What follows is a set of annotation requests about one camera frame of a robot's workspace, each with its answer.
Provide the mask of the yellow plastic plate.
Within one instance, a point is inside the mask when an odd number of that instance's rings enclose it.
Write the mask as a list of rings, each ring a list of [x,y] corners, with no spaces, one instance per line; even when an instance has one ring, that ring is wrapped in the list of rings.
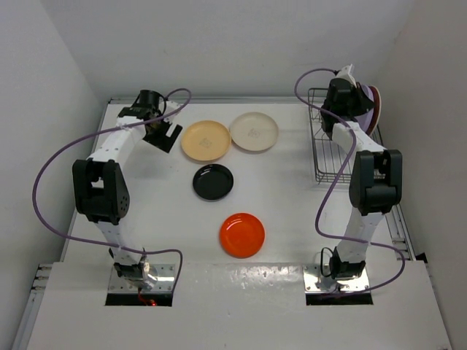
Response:
[[[181,140],[183,152],[200,162],[217,160],[231,146],[231,134],[220,122],[202,120],[190,125]]]

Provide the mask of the red teal floral plate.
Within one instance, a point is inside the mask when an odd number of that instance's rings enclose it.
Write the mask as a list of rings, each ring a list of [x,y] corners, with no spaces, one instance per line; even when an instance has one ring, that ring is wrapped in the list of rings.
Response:
[[[382,99],[381,99],[381,95],[380,95],[379,90],[375,86],[370,85],[369,89],[373,93],[374,108],[373,108],[373,115],[372,115],[372,118],[371,118],[371,122],[370,122],[370,125],[369,125],[368,130],[366,131],[366,133],[369,136],[371,136],[373,134],[373,132],[376,130],[376,128],[378,126],[378,123],[379,123],[379,118],[380,118],[381,109],[382,109],[381,108]]]

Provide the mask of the black glossy plate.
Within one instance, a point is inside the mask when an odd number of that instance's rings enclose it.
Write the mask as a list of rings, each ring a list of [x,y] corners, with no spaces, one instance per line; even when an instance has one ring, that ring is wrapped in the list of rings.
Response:
[[[195,172],[192,185],[198,197],[206,201],[218,201],[232,190],[234,176],[223,165],[208,164]]]

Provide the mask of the lilac plastic plate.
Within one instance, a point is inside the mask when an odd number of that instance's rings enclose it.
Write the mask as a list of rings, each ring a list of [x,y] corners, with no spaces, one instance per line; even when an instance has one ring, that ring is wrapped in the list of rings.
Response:
[[[358,83],[355,103],[353,105],[354,109],[352,110],[352,120],[356,121],[365,132],[370,125],[374,108],[374,97],[369,86]]]

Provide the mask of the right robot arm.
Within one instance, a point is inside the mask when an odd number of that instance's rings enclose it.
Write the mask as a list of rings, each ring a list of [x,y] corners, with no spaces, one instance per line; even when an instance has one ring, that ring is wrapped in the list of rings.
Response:
[[[335,77],[321,110],[327,137],[350,156],[352,205],[347,228],[329,261],[337,280],[361,276],[366,251],[377,225],[402,196],[402,154],[372,139],[381,114],[381,96],[374,86]]]

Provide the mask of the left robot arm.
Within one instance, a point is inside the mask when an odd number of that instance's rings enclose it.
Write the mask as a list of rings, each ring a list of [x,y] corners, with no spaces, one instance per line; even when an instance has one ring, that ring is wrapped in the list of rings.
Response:
[[[171,121],[162,120],[167,99],[153,90],[141,90],[130,107],[117,116],[116,131],[87,159],[72,166],[76,209],[94,223],[110,244],[117,276],[138,290],[149,291],[157,283],[154,267],[142,248],[136,247],[125,216],[130,209],[130,194],[123,167],[140,142],[168,153],[182,126],[173,131]]]

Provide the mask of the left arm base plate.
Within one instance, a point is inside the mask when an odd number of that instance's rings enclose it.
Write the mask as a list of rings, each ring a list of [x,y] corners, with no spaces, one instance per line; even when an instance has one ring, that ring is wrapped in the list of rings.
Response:
[[[109,277],[105,306],[172,307],[175,265],[151,265],[145,287],[120,278],[113,268]]]

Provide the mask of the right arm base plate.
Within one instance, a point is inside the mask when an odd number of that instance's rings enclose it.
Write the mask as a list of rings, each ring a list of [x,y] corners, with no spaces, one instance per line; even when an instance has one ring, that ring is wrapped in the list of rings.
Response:
[[[304,293],[308,306],[372,305],[366,269],[360,277],[332,279],[324,277],[319,264],[303,266]]]

